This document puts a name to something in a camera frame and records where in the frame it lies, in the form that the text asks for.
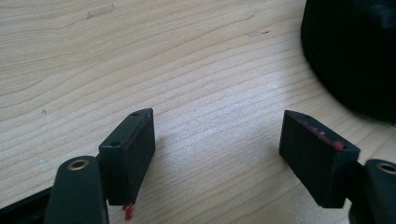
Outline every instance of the wooden table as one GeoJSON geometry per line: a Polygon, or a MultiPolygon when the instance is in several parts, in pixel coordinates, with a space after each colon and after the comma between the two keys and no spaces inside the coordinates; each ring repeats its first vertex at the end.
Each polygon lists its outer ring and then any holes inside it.
{"type": "MultiPolygon", "coordinates": [[[[369,158],[396,129],[339,105],[310,70],[300,0],[0,3],[0,207],[53,184],[130,113],[154,109],[156,152],[133,223],[348,223],[278,154],[285,109],[369,158]]],[[[111,223],[124,223],[119,207],[111,223]]]]}

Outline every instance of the hole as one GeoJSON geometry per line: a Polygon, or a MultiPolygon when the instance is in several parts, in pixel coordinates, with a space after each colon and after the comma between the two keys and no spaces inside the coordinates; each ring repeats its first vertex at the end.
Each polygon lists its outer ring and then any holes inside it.
{"type": "Polygon", "coordinates": [[[113,147],[119,147],[121,145],[121,142],[112,142],[110,145],[113,147]]]}
{"type": "Polygon", "coordinates": [[[90,162],[87,160],[73,161],[67,166],[67,169],[71,171],[81,170],[82,168],[86,167],[88,164],[90,164],[90,162]]]}
{"type": "Polygon", "coordinates": [[[387,172],[392,175],[396,175],[396,166],[392,164],[379,163],[377,167],[384,172],[387,172]]]}

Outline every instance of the red tip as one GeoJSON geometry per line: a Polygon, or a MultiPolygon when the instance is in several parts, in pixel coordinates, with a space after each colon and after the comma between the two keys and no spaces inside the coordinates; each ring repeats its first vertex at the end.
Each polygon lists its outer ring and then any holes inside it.
{"type": "Polygon", "coordinates": [[[343,150],[345,148],[344,143],[342,143],[341,141],[335,141],[332,143],[332,145],[335,147],[335,149],[337,150],[343,150]]]}
{"type": "Polygon", "coordinates": [[[125,204],[122,207],[122,210],[125,211],[125,221],[132,220],[132,218],[134,217],[134,204],[125,204]]]}

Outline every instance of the black object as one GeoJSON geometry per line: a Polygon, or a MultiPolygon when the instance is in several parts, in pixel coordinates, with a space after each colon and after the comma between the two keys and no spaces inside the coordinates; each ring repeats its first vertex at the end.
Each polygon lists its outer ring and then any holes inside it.
{"type": "Polygon", "coordinates": [[[152,109],[129,115],[99,155],[63,163],[52,188],[0,210],[0,223],[108,223],[111,205],[135,203],[155,151],[152,109]]]}
{"type": "Polygon", "coordinates": [[[342,208],[352,201],[351,223],[396,223],[396,164],[357,162],[360,150],[317,120],[285,111],[280,155],[318,205],[342,208]]]}
{"type": "Polygon", "coordinates": [[[396,123],[396,0],[307,0],[301,38],[340,103],[396,123]]]}

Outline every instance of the black plastic part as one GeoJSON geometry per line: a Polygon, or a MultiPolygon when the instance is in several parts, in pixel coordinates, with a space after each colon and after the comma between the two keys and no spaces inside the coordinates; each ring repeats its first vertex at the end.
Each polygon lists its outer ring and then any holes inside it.
{"type": "Polygon", "coordinates": [[[59,167],[44,223],[108,223],[99,164],[95,157],[76,157],[59,167]]]}
{"type": "Polygon", "coordinates": [[[32,196],[13,203],[0,210],[0,223],[30,223],[44,222],[44,215],[50,199],[51,188],[44,189],[32,196]]]}
{"type": "Polygon", "coordinates": [[[129,115],[99,146],[97,158],[110,205],[135,203],[154,151],[152,109],[129,115]]]}
{"type": "Polygon", "coordinates": [[[342,208],[347,196],[347,173],[360,150],[317,120],[285,111],[280,155],[302,181],[318,205],[342,208]]]}
{"type": "Polygon", "coordinates": [[[350,224],[375,224],[364,192],[366,174],[366,168],[360,163],[356,163],[355,169],[351,169],[347,174],[346,195],[352,201],[348,215],[350,224]]]}
{"type": "Polygon", "coordinates": [[[396,164],[369,160],[366,162],[365,194],[375,223],[396,223],[396,164]]]}

